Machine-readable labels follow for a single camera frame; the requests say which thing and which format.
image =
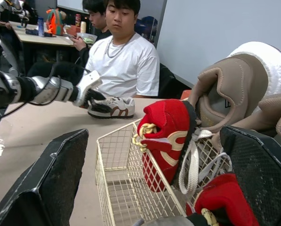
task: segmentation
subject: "silver necklace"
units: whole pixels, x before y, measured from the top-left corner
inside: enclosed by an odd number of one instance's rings
[[[127,41],[127,42],[120,48],[120,50],[117,51],[117,52],[115,53],[115,55],[113,55],[113,56],[111,56],[111,55],[109,54],[110,45],[111,45],[111,43],[113,42],[113,38],[112,38],[111,41],[109,42],[108,46],[107,46],[107,49],[106,49],[106,51],[105,51],[105,54],[107,53],[107,55],[108,55],[109,58],[114,58],[114,57],[116,57],[116,56],[122,51],[122,49],[125,48],[126,45],[128,45],[128,43],[131,41],[131,39],[134,37],[134,35],[135,35],[135,34],[133,34],[132,37],[129,39],[129,41]]]

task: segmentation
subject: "white t-shirt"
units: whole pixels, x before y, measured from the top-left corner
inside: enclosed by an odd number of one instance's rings
[[[97,41],[89,51],[86,69],[96,70],[103,82],[97,90],[112,97],[157,96],[160,63],[155,46],[137,33],[125,46],[113,45],[112,37]],[[115,57],[108,56],[108,49]]]

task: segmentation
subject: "wire basket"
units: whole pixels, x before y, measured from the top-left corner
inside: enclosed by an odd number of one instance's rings
[[[210,181],[210,175],[224,173],[229,167],[226,159],[220,160],[220,167],[212,167],[206,178],[199,183],[195,195],[188,197],[178,190],[178,180],[172,186],[167,182],[148,151],[148,157],[144,161],[147,161],[145,165],[150,169],[145,171],[151,172],[151,184],[157,184],[161,190],[153,192],[145,182],[143,154],[132,143],[139,122],[140,120],[130,123],[97,140],[96,184],[106,226],[132,226],[140,219],[150,221],[169,216],[186,217],[186,203],[193,204],[197,193]],[[217,152],[209,139],[199,141],[198,146],[202,169]]]

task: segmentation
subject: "red shoe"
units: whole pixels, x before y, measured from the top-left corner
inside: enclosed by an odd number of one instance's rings
[[[199,214],[202,209],[211,212],[224,209],[227,220],[235,226],[259,225],[233,173],[223,174],[208,183],[198,194],[194,208]],[[189,204],[186,205],[186,214],[193,214]]]
[[[140,145],[149,149],[169,184],[179,166],[184,145],[188,145],[196,127],[196,113],[188,101],[176,99],[158,101],[144,108],[146,115],[137,133]],[[147,153],[142,158],[145,182],[153,192],[164,190],[159,175]]]

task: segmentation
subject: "hand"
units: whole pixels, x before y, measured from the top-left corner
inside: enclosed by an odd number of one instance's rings
[[[76,39],[71,38],[70,40],[73,41],[73,45],[78,51],[81,51],[82,49],[87,47],[86,43],[81,37],[77,37]]]
[[[12,26],[10,25],[10,23],[5,23],[5,27],[8,28],[9,30],[12,29]]]

